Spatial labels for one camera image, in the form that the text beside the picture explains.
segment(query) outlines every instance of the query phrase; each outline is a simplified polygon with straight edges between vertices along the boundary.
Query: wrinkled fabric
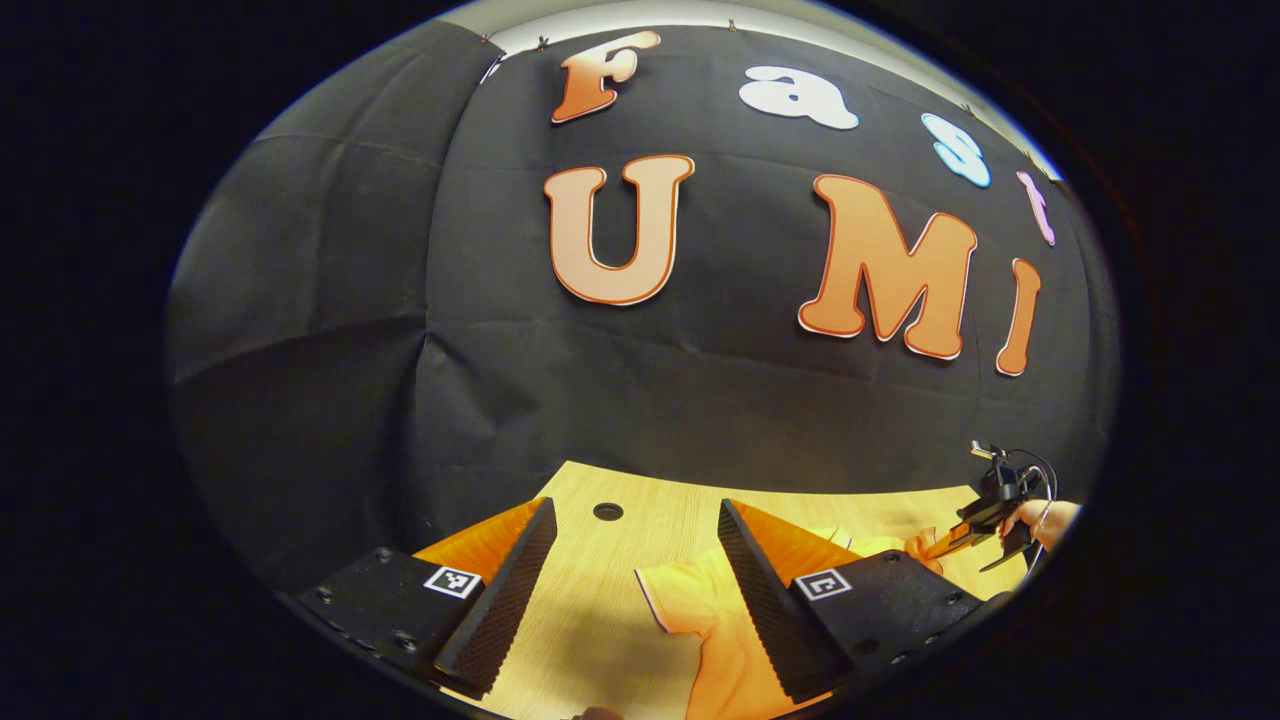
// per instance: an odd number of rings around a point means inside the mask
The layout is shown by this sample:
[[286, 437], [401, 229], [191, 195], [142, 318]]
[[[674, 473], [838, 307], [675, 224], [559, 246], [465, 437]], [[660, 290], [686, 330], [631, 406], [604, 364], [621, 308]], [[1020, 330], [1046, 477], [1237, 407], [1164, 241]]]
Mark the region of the wrinkled fabric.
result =
[[[910, 552], [899, 538], [854, 539], [844, 528], [809, 532], [863, 557], [887, 550]], [[914, 547], [922, 544], [913, 539]], [[829, 697], [796, 705], [782, 691], [722, 547], [690, 564], [637, 569], [636, 579], [662, 630], [694, 633], [703, 641], [685, 720], [763, 720]]]

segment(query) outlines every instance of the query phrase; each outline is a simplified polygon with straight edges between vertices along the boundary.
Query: hand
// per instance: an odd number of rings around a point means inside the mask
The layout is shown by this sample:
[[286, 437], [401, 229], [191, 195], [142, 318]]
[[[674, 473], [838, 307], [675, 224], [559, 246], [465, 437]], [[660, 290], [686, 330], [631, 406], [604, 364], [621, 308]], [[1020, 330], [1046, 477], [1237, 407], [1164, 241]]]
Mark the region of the hand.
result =
[[933, 543], [938, 542], [937, 528], [924, 528], [920, 534], [906, 541], [906, 546], [902, 548], [904, 552], [911, 557], [919, 560], [925, 568], [933, 570], [937, 574], [942, 574], [942, 562], [937, 560], [924, 560], [924, 553], [928, 552]]
[[1074, 502], [1066, 502], [1062, 500], [1055, 500], [1050, 505], [1048, 515], [1044, 516], [1044, 523], [1036, 529], [1036, 523], [1039, 521], [1039, 516], [1044, 512], [1044, 506], [1048, 505], [1046, 500], [1028, 500], [1027, 502], [1018, 506], [1018, 510], [1012, 515], [1005, 519], [1000, 524], [1000, 537], [1004, 538], [1014, 529], [1014, 524], [1019, 520], [1027, 524], [1032, 529], [1032, 539], [1038, 539], [1044, 550], [1053, 550], [1057, 541], [1061, 539], [1062, 533], [1066, 528], [1071, 525], [1075, 520], [1075, 515], [1080, 511], [1080, 506]]

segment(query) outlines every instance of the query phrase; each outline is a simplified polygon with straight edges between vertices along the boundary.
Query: wire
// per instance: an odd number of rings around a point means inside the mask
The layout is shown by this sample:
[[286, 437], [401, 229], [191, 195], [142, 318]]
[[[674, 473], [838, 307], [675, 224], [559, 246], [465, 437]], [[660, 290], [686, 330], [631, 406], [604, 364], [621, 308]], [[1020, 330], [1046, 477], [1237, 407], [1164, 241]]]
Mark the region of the wire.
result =
[[[1030, 452], [1028, 450], [1010, 450], [1006, 455], [1012, 455], [1014, 452], [1021, 452], [1023, 455], [1029, 455], [1029, 456], [1034, 457], [1036, 460], [1038, 460], [1041, 464], [1043, 464], [1044, 468], [1048, 468], [1048, 477], [1046, 478], [1043, 469], [1041, 469], [1039, 466], [1032, 465], [1032, 468], [1034, 468], [1037, 471], [1039, 471], [1041, 478], [1044, 478], [1044, 492], [1046, 492], [1046, 495], [1048, 495], [1048, 505], [1044, 506], [1044, 512], [1042, 514], [1039, 523], [1037, 523], [1037, 525], [1042, 525], [1044, 523], [1044, 518], [1048, 516], [1048, 509], [1050, 509], [1050, 506], [1053, 505], [1053, 500], [1059, 495], [1057, 493], [1057, 470], [1055, 470], [1053, 466], [1050, 465], [1048, 460], [1044, 460], [1039, 455], [1036, 455], [1034, 452]], [[1041, 555], [1043, 555], [1043, 553], [1044, 553], [1044, 543], [1041, 542], [1039, 547], [1036, 548], [1036, 557], [1032, 559], [1032, 564], [1027, 568], [1027, 574], [1023, 575], [1023, 580], [1021, 580], [1021, 583], [1019, 583], [1019, 587], [1027, 584], [1027, 580], [1030, 579], [1032, 570], [1036, 569], [1036, 564], [1039, 562]]]

